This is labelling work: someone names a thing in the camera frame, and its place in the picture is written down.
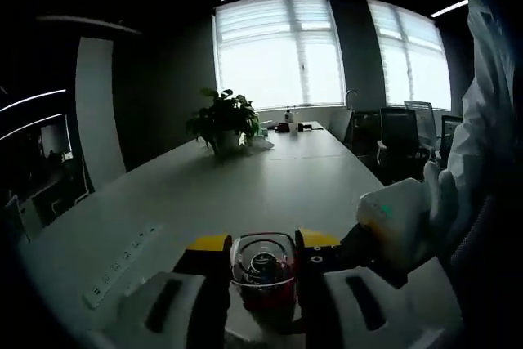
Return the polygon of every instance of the window blind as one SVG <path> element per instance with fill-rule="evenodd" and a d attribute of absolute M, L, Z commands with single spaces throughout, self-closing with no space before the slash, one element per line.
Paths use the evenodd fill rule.
<path fill-rule="evenodd" d="M 217 8 L 217 79 L 259 110 L 343 105 L 342 62 L 327 0 L 246 0 Z"/>
<path fill-rule="evenodd" d="M 428 101 L 450 110 L 449 69 L 432 20 L 404 8 L 369 0 L 382 54 L 387 104 Z"/>

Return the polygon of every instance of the plant pot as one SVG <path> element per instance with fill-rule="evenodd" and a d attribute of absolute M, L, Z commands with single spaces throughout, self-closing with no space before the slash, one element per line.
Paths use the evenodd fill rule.
<path fill-rule="evenodd" d="M 214 138 L 214 154 L 217 157 L 225 157 L 234 153 L 239 147 L 239 135 L 233 130 L 222 132 Z"/>

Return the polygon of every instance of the white conference table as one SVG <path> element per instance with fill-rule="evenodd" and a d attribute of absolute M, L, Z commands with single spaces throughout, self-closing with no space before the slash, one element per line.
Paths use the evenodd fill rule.
<path fill-rule="evenodd" d="M 314 128 L 321 127 L 310 122 Z M 271 132 L 272 150 L 218 163 L 188 142 L 120 177 L 46 227 L 20 254 L 46 304 L 73 335 L 114 321 L 130 286 L 171 271 L 202 235 L 298 227 L 342 238 L 362 194 L 381 182 L 326 130 Z M 150 223 L 163 229 L 92 310 L 82 299 Z"/>

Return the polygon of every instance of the potted plant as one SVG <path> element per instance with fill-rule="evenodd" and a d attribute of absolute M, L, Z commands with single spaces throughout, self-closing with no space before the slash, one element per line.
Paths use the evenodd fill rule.
<path fill-rule="evenodd" d="M 187 130 L 201 136 L 217 157 L 236 150 L 242 133 L 247 139 L 257 134 L 260 123 L 251 106 L 252 101 L 247 101 L 242 95 L 233 97 L 232 90 L 220 94 L 204 88 L 201 92 L 212 98 L 212 105 L 202 108 L 187 121 Z"/>

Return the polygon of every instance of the electrical socket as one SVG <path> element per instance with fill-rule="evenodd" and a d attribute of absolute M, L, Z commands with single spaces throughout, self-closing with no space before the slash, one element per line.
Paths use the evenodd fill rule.
<path fill-rule="evenodd" d="M 105 294 L 109 292 L 118 278 L 141 255 L 145 246 L 150 243 L 161 229 L 162 227 L 158 224 L 150 224 L 138 232 L 120 256 L 92 281 L 89 289 L 83 294 L 83 299 L 91 309 L 94 310 L 100 305 Z"/>

